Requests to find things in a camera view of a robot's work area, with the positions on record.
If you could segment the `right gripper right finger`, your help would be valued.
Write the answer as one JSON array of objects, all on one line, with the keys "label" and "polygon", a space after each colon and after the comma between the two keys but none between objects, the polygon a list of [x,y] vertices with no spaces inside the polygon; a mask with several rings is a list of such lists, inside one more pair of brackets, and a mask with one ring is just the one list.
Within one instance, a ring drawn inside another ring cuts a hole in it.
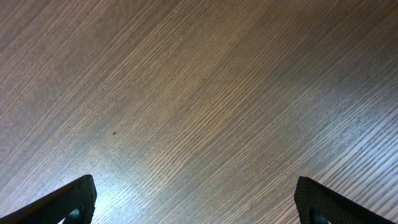
[{"label": "right gripper right finger", "polygon": [[301,224],[394,224],[308,177],[298,178],[294,202]]}]

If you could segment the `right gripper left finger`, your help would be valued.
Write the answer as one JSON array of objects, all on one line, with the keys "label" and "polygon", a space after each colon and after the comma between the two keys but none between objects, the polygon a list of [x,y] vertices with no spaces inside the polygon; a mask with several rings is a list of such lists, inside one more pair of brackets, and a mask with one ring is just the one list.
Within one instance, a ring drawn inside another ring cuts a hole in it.
[{"label": "right gripper left finger", "polygon": [[93,176],[86,174],[27,206],[1,218],[1,223],[90,224],[97,192]]}]

